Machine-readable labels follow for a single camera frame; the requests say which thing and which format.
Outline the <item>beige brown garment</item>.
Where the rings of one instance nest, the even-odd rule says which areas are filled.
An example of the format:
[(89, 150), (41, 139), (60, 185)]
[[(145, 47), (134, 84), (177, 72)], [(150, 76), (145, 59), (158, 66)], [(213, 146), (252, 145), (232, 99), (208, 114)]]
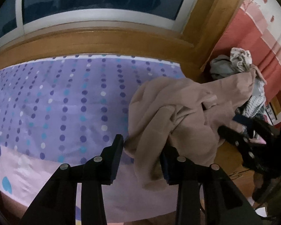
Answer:
[(169, 77), (143, 83), (129, 104), (125, 143), (141, 187), (166, 188), (159, 163), (166, 143), (194, 163), (210, 165), (221, 144), (218, 128), (224, 125), (242, 131), (233, 117), (252, 96), (258, 76), (253, 68), (204, 84)]

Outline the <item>white calendar box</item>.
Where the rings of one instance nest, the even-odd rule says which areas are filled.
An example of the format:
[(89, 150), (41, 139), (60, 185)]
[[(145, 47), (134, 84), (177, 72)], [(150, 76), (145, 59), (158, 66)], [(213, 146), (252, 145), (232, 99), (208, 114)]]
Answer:
[(275, 125), (278, 118), (271, 103), (267, 104), (265, 111), (268, 116), (269, 123), (271, 123), (271, 125)]

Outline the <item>grey white striped garment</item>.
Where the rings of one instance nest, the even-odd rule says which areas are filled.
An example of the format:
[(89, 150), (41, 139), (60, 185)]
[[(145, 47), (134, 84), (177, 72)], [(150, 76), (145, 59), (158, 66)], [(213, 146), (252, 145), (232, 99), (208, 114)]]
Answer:
[(242, 115), (247, 118), (263, 116), (265, 113), (265, 83), (260, 79), (255, 79), (252, 95), (246, 102)]

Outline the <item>grey knit garment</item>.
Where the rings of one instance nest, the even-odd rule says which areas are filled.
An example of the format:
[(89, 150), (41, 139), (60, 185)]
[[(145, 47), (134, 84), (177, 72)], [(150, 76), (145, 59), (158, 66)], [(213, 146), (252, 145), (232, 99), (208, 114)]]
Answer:
[(210, 62), (210, 74), (214, 80), (223, 79), (236, 73), (226, 55), (219, 55)]

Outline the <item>white star patterned garment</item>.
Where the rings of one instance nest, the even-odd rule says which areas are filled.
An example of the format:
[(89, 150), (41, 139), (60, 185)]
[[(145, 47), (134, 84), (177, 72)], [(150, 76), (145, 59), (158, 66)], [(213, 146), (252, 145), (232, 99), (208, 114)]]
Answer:
[(249, 50), (233, 47), (230, 51), (231, 68), (239, 73), (248, 72), (252, 64), (252, 56)]

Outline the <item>purple polka dot bedsheet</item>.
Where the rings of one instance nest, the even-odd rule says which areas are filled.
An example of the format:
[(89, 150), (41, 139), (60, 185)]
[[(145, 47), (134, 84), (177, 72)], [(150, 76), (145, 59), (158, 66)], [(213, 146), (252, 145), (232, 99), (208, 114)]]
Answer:
[(60, 164), (84, 164), (128, 135), (128, 106), (142, 83), (184, 76), (176, 62), (103, 54), (0, 70), (0, 192), (30, 205)]

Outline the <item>red floral curtain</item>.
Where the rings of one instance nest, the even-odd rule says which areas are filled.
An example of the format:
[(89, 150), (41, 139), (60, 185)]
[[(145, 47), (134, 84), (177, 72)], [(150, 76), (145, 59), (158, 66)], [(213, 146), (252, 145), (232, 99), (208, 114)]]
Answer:
[(211, 58), (230, 55), (233, 47), (248, 50), (267, 81), (270, 102), (281, 90), (281, 6), (276, 0), (244, 0)]

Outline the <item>wooden window frame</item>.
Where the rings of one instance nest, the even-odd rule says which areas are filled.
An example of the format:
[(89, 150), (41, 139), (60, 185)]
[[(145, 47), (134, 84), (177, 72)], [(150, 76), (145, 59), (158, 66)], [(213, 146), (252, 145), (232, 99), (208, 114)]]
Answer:
[(0, 69), (29, 60), (115, 54), (178, 62), (188, 77), (203, 71), (244, 0), (196, 0), (181, 32), (134, 22), (72, 22), (42, 28), (0, 48)]

